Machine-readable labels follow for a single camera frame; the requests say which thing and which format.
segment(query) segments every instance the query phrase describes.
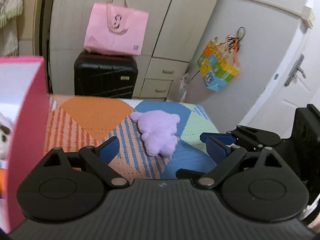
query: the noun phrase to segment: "black suitcase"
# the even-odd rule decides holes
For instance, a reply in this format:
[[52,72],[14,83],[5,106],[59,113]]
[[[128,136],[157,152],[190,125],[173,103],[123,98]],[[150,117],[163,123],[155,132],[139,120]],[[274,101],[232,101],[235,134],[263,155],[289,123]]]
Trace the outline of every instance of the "black suitcase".
[[130,56],[80,53],[75,65],[75,95],[132,98],[138,68]]

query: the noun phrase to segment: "screw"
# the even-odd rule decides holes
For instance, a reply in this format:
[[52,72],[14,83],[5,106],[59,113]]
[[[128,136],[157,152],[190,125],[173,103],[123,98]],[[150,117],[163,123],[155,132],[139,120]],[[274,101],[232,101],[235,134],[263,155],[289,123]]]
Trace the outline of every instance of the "screw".
[[198,180],[199,184],[202,186],[212,186],[214,184],[214,179],[212,178],[208,178],[208,177],[204,177],[204,178],[200,178]]
[[127,180],[125,178],[113,178],[111,183],[115,186],[124,186],[127,183]]

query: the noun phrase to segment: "stuffed animal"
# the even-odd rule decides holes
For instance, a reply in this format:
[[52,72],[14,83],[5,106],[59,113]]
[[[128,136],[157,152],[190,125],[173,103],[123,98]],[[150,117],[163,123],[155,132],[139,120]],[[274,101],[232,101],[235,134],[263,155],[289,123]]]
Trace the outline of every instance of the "stuffed animal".
[[12,125],[8,118],[0,113],[0,160],[7,157]]
[[138,123],[148,155],[172,156],[178,142],[174,135],[177,132],[177,123],[180,122],[177,114],[155,110],[145,113],[133,112],[129,116],[133,122]]

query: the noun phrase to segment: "plush toy ear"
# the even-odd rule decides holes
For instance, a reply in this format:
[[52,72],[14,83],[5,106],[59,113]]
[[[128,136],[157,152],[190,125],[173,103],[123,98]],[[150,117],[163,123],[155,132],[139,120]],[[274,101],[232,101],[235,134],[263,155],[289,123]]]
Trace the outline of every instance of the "plush toy ear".
[[143,113],[132,112],[131,114],[129,114],[129,116],[133,122],[138,122],[138,119],[140,118],[140,116],[142,116],[142,114]]
[[174,121],[175,123],[180,122],[180,116],[179,116],[179,115],[177,115],[177,114],[172,114],[171,116],[172,116],[172,119],[173,119],[173,121]]

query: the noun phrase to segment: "ribbed black surface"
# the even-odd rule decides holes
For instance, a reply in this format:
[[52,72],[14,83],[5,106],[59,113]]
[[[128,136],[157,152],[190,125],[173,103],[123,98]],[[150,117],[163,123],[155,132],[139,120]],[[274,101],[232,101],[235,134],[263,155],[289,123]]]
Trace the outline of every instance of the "ribbed black surface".
[[252,223],[228,211],[213,191],[189,180],[139,180],[113,190],[93,213],[64,224],[26,220],[13,240],[310,240],[314,233],[298,220]]

